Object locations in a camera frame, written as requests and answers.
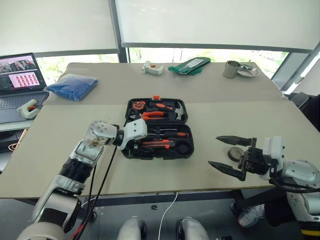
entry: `laptop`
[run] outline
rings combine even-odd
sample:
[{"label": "laptop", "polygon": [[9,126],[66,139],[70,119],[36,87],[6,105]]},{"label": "laptop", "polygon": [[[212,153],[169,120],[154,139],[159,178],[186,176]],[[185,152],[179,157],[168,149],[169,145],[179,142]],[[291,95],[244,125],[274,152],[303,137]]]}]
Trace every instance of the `laptop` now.
[{"label": "laptop", "polygon": [[0,124],[29,120],[17,108],[36,99],[40,109],[49,95],[46,86],[33,53],[0,56]]}]

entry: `green folder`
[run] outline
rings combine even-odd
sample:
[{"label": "green folder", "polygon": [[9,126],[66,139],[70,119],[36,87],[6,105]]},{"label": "green folder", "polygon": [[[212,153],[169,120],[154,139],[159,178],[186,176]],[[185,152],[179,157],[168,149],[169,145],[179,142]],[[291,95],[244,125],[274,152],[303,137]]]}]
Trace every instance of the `green folder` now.
[{"label": "green folder", "polygon": [[210,63],[210,60],[211,59],[209,57],[198,56],[185,61],[178,66],[169,66],[168,69],[169,71],[175,72],[177,74],[193,76],[201,73],[202,67]]}]

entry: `blue bag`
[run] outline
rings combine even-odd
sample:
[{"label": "blue bag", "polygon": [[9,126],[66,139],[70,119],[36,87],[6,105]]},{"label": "blue bag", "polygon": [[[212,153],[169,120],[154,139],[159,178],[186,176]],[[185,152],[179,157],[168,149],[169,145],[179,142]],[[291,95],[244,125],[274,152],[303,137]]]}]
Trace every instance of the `blue bag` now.
[{"label": "blue bag", "polygon": [[98,79],[90,76],[77,74],[67,74],[59,82],[51,84],[44,88],[46,92],[51,91],[54,94],[73,101],[80,101],[95,85]]}]

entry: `black tool case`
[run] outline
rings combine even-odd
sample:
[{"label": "black tool case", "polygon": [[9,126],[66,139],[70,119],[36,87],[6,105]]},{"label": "black tool case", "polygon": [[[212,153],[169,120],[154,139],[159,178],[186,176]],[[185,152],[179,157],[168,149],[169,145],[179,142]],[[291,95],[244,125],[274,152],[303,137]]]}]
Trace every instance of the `black tool case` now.
[{"label": "black tool case", "polygon": [[[177,119],[176,111],[181,113],[181,119]],[[189,158],[194,152],[194,141],[190,128],[185,124],[188,114],[182,100],[159,97],[133,98],[128,102],[125,117],[128,122],[131,122],[155,112],[162,112],[163,115],[152,115],[149,116],[152,119],[144,119],[148,136],[129,141],[126,148],[122,150],[123,155],[128,159],[143,160]],[[164,144],[164,146],[150,146],[149,143],[154,144],[153,142]]]}]

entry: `white glue gun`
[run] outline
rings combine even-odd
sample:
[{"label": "white glue gun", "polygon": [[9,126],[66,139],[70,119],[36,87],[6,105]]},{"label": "white glue gun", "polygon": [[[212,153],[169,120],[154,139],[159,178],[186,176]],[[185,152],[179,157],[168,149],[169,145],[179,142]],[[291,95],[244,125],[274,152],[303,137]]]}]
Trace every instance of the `white glue gun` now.
[{"label": "white glue gun", "polygon": [[18,107],[16,111],[20,113],[21,116],[24,117],[25,119],[33,119],[40,112],[40,109],[35,108],[36,104],[37,104],[37,100],[31,99],[30,101],[27,101],[22,106]]},{"label": "white glue gun", "polygon": [[161,65],[159,68],[155,68],[156,65],[151,65],[150,61],[146,61],[142,67],[142,72],[149,73],[152,75],[161,75],[164,71],[164,65]]}]

